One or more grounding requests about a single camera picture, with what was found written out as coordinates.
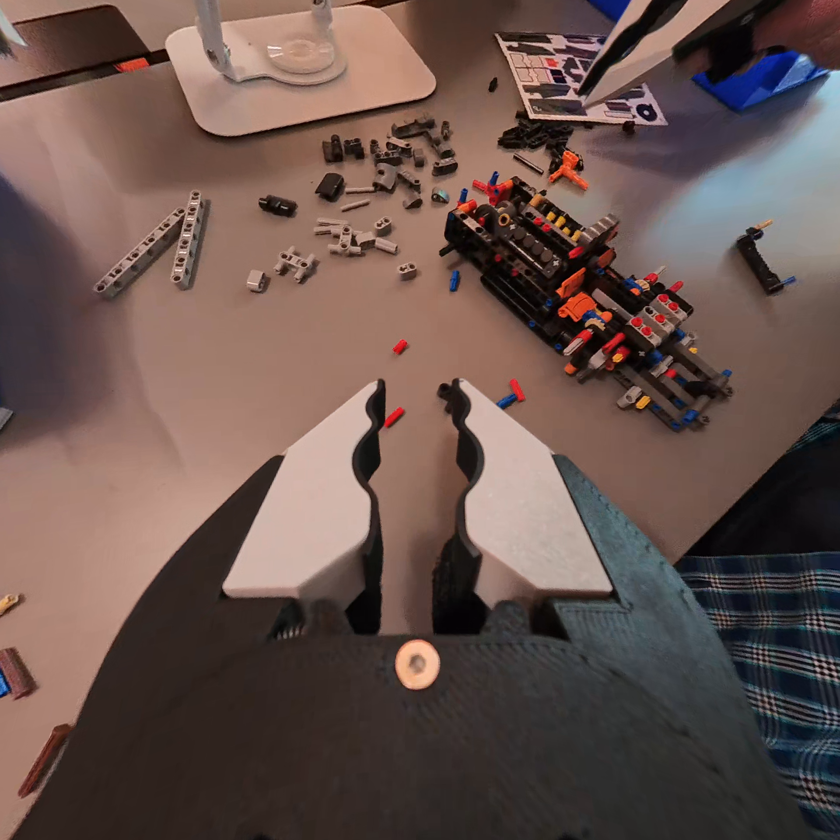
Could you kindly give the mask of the plaid shirt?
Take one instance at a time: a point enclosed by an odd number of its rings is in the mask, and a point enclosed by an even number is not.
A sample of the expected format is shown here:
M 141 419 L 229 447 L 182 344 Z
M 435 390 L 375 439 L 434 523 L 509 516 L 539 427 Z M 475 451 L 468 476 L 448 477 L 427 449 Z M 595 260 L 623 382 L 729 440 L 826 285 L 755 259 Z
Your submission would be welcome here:
M 832 438 L 838 402 L 784 455 Z M 675 568 L 717 629 L 812 835 L 839 838 L 839 551 L 684 555 Z

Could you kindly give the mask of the person's right hand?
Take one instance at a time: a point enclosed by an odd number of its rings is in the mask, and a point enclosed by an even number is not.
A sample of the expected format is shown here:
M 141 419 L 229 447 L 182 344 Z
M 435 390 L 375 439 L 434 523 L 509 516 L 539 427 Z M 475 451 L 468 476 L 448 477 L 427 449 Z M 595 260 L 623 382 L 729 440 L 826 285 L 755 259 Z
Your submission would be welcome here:
M 785 1 L 752 32 L 756 51 L 784 47 L 816 65 L 839 70 L 839 1 Z

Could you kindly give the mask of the black flat panel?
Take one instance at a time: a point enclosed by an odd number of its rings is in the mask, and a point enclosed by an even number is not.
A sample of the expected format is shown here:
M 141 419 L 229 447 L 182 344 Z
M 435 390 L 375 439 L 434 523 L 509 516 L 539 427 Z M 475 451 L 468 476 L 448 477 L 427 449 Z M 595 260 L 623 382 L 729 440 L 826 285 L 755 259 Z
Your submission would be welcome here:
M 1 101 L 164 64 L 117 7 L 100 4 L 11 23 L 2 16 Z

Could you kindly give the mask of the pile of black lego pieces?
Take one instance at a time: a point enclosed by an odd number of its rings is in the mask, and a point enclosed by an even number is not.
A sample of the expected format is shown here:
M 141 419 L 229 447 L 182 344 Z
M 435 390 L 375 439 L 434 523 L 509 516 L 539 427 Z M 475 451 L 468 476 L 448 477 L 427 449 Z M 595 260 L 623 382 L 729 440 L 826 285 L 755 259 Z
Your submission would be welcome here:
M 567 122 L 520 119 L 500 135 L 497 146 L 507 151 L 544 149 L 560 155 L 567 148 L 573 132 L 573 125 Z

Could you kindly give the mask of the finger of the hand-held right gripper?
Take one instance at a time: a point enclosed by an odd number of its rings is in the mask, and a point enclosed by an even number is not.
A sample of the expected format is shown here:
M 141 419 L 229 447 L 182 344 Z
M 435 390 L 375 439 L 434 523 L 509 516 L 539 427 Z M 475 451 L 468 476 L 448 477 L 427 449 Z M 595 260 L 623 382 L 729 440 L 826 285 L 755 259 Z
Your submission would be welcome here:
M 677 1 L 631 1 L 584 77 L 585 91 L 624 91 L 670 56 Z
M 673 56 L 675 47 L 704 35 L 737 13 L 732 1 L 631 1 L 581 84 L 585 107 L 631 88 Z

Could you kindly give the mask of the long grey lego beam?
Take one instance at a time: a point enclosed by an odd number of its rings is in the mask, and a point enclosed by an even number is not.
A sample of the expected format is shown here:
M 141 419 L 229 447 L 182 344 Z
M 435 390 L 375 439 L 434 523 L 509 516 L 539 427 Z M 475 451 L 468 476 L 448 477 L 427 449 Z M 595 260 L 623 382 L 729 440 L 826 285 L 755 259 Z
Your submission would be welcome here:
M 185 208 L 171 271 L 171 283 L 180 291 L 188 291 L 193 287 L 195 263 L 203 242 L 208 208 L 209 203 L 204 195 L 193 190 Z
M 186 208 L 177 207 L 93 286 L 92 292 L 113 299 L 126 291 L 179 238 Z

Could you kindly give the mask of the black lego gear rack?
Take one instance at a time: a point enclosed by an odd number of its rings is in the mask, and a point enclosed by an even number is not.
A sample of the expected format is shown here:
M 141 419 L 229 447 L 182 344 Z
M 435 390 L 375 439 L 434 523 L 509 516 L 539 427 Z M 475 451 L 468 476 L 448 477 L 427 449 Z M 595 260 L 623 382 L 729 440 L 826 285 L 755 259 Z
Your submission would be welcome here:
M 758 255 L 741 255 L 750 269 L 753 277 L 759 282 L 759 285 L 767 297 L 772 297 L 782 293 L 787 287 L 794 285 L 797 282 L 795 276 L 780 278 L 769 266 L 766 260 L 762 257 L 760 251 Z

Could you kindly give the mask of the white monitor stand base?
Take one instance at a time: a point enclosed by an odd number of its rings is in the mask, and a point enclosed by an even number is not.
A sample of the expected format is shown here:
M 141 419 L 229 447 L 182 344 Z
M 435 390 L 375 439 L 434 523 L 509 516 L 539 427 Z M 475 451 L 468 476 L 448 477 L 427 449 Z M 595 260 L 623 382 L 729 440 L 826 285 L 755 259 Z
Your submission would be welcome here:
M 285 129 L 415 102 L 436 88 L 393 21 L 364 5 L 223 20 L 195 2 L 195 24 L 164 47 L 190 112 L 222 138 Z

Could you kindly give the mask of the brown lego piece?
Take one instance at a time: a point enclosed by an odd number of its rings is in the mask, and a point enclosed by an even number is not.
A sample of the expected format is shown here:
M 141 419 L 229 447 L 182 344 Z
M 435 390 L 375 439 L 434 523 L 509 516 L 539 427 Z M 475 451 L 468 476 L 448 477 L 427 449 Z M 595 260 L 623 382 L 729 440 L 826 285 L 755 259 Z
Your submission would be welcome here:
M 19 799 L 29 797 L 44 783 L 74 729 L 75 725 L 72 723 L 59 724 L 52 729 L 38 757 L 18 788 Z
M 37 690 L 37 681 L 15 647 L 2 648 L 1 674 L 13 700 L 29 697 Z

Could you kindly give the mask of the dark blue undershirt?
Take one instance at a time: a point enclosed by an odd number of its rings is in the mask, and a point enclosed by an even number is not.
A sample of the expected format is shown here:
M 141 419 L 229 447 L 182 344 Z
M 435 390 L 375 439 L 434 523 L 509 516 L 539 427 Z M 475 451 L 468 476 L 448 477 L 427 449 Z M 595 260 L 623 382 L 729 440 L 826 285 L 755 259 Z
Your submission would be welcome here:
M 780 458 L 686 552 L 721 558 L 839 551 L 839 440 Z

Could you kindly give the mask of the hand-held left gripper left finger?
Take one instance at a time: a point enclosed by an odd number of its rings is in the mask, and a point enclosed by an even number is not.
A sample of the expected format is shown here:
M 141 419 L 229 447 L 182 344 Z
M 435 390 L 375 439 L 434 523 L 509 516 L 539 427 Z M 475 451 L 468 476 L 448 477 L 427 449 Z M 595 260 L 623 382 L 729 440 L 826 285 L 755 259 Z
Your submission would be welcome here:
M 222 585 L 236 599 L 331 601 L 360 635 L 382 626 L 381 465 L 385 381 L 377 379 L 280 457 Z

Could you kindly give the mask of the pile of light grey lego pieces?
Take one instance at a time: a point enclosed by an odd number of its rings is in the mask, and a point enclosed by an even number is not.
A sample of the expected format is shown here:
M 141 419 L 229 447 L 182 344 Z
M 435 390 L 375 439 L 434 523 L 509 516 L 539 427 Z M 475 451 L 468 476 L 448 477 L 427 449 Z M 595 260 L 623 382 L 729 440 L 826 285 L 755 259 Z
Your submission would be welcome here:
M 357 229 L 346 222 L 322 218 L 318 220 L 312 232 L 316 236 L 327 238 L 328 256 L 336 259 L 360 259 L 370 252 L 400 256 L 399 244 L 390 238 L 393 228 L 394 222 L 390 215 L 376 219 L 369 230 Z M 263 293 L 273 276 L 288 277 L 302 285 L 315 275 L 320 264 L 321 259 L 316 253 L 303 254 L 299 248 L 292 245 L 279 252 L 271 276 L 258 270 L 251 271 L 247 279 L 247 288 L 254 293 Z

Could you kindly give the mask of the sticker sheet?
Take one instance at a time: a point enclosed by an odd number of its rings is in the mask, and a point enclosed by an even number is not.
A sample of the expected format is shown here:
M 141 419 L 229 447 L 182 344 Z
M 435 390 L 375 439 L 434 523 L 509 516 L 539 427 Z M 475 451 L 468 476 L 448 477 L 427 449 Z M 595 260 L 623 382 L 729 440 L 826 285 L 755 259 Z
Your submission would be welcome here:
M 495 37 L 529 119 L 651 127 L 668 124 L 646 84 L 584 106 L 578 90 L 606 42 L 605 36 L 502 31 Z

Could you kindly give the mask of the lego car chassis assembly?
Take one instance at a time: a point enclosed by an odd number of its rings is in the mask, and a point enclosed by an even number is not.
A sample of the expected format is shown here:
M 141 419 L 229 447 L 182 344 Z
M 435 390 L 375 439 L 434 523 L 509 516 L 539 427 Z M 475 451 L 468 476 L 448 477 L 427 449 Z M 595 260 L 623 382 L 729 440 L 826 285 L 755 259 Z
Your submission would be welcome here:
M 517 176 L 474 189 L 484 202 L 463 200 L 448 212 L 439 255 L 475 267 L 571 379 L 614 379 L 619 409 L 650 412 L 673 432 L 708 425 L 711 405 L 733 396 L 732 372 L 700 355 L 683 283 L 663 281 L 666 266 L 621 273 L 612 214 L 582 225 Z

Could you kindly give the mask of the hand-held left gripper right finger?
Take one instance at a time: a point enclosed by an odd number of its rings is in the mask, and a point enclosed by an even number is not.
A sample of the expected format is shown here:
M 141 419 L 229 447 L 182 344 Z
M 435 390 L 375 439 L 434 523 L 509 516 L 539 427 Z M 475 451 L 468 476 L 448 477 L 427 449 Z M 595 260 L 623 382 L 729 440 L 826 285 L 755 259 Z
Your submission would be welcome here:
M 503 602 L 538 625 L 554 600 L 604 601 L 614 585 L 554 452 L 458 378 L 456 465 L 466 487 L 433 572 L 436 635 L 477 634 Z

